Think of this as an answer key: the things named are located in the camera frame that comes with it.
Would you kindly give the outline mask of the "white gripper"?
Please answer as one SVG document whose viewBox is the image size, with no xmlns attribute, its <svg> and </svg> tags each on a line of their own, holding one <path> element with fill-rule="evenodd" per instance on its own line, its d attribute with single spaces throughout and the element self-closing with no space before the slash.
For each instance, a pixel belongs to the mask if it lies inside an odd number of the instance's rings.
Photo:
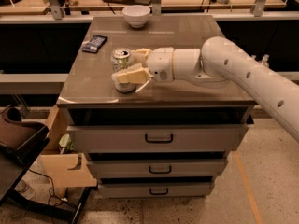
<svg viewBox="0 0 299 224">
<path fill-rule="evenodd" d="M 156 82 L 171 82 L 173 78 L 173 53 L 172 47 L 151 49 L 136 49 L 132 51 L 136 64 L 113 73 L 111 78 L 118 83 L 145 84 L 153 79 Z"/>
</svg>

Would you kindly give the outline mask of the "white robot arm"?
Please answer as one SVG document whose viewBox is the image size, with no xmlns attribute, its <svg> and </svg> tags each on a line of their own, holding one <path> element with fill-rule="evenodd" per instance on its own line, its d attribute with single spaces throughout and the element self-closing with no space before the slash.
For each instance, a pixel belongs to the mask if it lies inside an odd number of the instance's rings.
<svg viewBox="0 0 299 224">
<path fill-rule="evenodd" d="M 139 62 L 114 73 L 116 83 L 142 86 L 154 80 L 185 80 L 220 87 L 232 80 L 299 141 L 299 86 L 255 61 L 230 40 L 215 36 L 200 49 L 140 49 Z"/>
</svg>

